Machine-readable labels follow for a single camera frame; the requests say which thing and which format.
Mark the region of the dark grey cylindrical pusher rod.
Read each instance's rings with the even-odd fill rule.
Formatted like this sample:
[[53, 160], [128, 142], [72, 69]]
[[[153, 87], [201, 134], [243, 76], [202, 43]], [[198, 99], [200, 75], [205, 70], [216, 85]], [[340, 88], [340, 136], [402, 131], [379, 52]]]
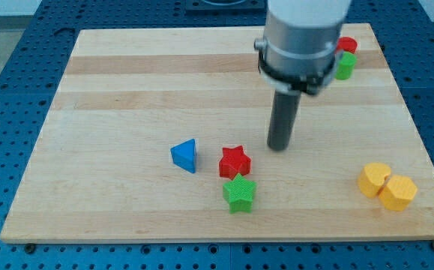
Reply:
[[296, 95], [274, 93], [271, 120], [268, 129], [267, 145], [270, 149], [281, 152], [288, 148], [301, 93]]

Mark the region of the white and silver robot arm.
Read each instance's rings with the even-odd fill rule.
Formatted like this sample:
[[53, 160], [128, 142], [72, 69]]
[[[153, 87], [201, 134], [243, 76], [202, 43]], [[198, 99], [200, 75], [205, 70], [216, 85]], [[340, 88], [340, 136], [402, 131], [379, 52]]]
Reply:
[[270, 0], [264, 31], [255, 39], [258, 69], [274, 88], [268, 147], [288, 148], [301, 95], [316, 96], [337, 72], [337, 49], [351, 0]]

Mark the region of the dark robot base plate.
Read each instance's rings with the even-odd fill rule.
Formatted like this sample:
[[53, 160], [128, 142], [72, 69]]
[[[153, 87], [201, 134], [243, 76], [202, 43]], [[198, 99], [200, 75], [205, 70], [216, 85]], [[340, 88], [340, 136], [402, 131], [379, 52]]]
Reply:
[[186, 12], [265, 11], [266, 0], [184, 0]]

